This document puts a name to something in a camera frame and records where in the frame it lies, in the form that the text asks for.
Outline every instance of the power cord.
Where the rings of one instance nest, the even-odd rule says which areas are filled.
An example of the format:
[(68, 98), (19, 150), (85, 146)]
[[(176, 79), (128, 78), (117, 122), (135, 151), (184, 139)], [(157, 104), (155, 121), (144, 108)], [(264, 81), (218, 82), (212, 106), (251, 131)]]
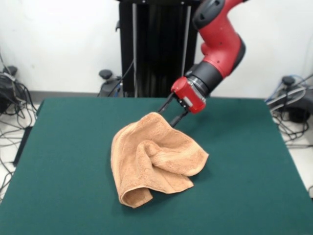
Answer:
[[(124, 80), (124, 78), (126, 77), (126, 75), (129, 73), (129, 71), (131, 70), (132, 66), (134, 65), (134, 60), (131, 62), (131, 64), (129, 65), (128, 69), (126, 70), (126, 72), (124, 73), (124, 75), (122, 76), (121, 80), (119, 80), (119, 82), (113, 87), (113, 89), (110, 91), (110, 93), (107, 95), (107, 97), (110, 97), (110, 95), (115, 91), (115, 89), (122, 83), (122, 81)], [(97, 95), (97, 97), (100, 96), (100, 93), (104, 87), (104, 85), (106, 85), (105, 83), (102, 84), (100, 91)]]

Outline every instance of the white floor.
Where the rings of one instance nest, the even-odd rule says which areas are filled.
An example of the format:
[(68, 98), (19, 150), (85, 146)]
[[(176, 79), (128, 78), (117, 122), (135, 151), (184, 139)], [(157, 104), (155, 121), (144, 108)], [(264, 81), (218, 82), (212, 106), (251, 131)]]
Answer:
[[(7, 116), (2, 115), (0, 117), (0, 121), (4, 121), (10, 124), (13, 124), (15, 126), (18, 126), (17, 118), (16, 116)], [(22, 126), (28, 126), (30, 123), (30, 118), (27, 117), (25, 120), (21, 119), (20, 124)], [(300, 138), (299, 140), (295, 141), (294, 143), (298, 144), (313, 144), (313, 118), (309, 120), (309, 123), (311, 125), (311, 128), (305, 133), (305, 135)], [(296, 124), (289, 124), (290, 128), (293, 128), (294, 130), (300, 130), (302, 125), (296, 125)], [(4, 123), (0, 123), (0, 130), (5, 133), (7, 131), (17, 130), (17, 128), (9, 126)], [(5, 135), (6, 137), (13, 138), (11, 141), (13, 142), (20, 142), (21, 138), (23, 136), (23, 130), (14, 132), (14, 133), (8, 133)], [(5, 164), (6, 167), (11, 171), (14, 172), (15, 168), (13, 165), (9, 162), (14, 161), (15, 155), (17, 153), (19, 143), (12, 146), (4, 147), (3, 145), (12, 144), (11, 141), (8, 141), (7, 139), (0, 139), (0, 157), (2, 161)], [(302, 181), (304, 183), (304, 186), (306, 189), (309, 189), (313, 186), (313, 148), (307, 148), (307, 149), (290, 149), (290, 154), (294, 160), (294, 163), (299, 171), (299, 174), (302, 178)], [(2, 185), (2, 182), (7, 174), (6, 169), (0, 164), (0, 187)], [(0, 193), (0, 200), (4, 197), (6, 188)], [(313, 188), (310, 190), (310, 196), (313, 198)]]

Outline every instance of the brown towel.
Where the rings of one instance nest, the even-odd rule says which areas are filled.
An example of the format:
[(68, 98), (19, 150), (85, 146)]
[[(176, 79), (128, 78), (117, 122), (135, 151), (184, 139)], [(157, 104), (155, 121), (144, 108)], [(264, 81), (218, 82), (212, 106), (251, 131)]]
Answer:
[(114, 137), (111, 168), (120, 203), (136, 208), (152, 199), (149, 189), (176, 193), (193, 186), (208, 154), (173, 129), (158, 113), (121, 129)]

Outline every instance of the floor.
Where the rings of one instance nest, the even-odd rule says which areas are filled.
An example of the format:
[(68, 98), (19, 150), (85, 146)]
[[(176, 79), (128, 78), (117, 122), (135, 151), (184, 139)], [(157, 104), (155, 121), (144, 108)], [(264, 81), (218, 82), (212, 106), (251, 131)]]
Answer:
[[(4, 162), (5, 166), (10, 170), (11, 172), (15, 171), (15, 168), (10, 163), (14, 161), (15, 155), (18, 151), (18, 147), (20, 145), (20, 141), (23, 136), (23, 130), (19, 130), (17, 127), (23, 126), (26, 127), (30, 124), (30, 119), (32, 119), (32, 123), (35, 122), (35, 118), (33, 114), (31, 113), (31, 118), (28, 115), (27, 112), (25, 113), (25, 119), (20, 119), (19, 124), (17, 123), (16, 116), (7, 116), (2, 115), (0, 117), (0, 131), (2, 133), (6, 133), (8, 131), (14, 131), (8, 134), (5, 134), (5, 137), (9, 137), (10, 140), (3, 138), (4, 136), (1, 133), (0, 137), (0, 157), (2, 161)], [(310, 128), (305, 135), (300, 138), (299, 140), (295, 141), (296, 144), (313, 144), (313, 118), (309, 120), (309, 124), (312, 128)], [(302, 128), (302, 125), (288, 123), (289, 128), (292, 128), (293, 130), (300, 130)], [(294, 163), (298, 169), (298, 172), (302, 178), (302, 181), (304, 183), (304, 186), (307, 190), (309, 190), (310, 187), (313, 186), (313, 148), (306, 148), (306, 149), (289, 149), (290, 154), (294, 160)], [(8, 174), (7, 170), (0, 164), (0, 187), (3, 182), (3, 180), (6, 177), (6, 181), (8, 182), (11, 178), (10, 174)], [(5, 195), (7, 187), (0, 193), (0, 201)], [(310, 197), (313, 198), (313, 188), (309, 190)]]

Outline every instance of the green felt tablecloth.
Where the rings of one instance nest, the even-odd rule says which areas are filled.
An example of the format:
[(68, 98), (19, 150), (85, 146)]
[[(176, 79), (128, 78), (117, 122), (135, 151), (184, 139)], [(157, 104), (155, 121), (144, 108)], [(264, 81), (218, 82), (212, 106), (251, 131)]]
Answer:
[[(313, 235), (313, 203), (261, 100), (211, 98), (177, 129), (207, 152), (195, 186), (119, 203), (111, 142), (157, 98), (54, 98), (41, 106), (0, 205), (1, 235)], [(166, 118), (182, 109), (173, 104)]]

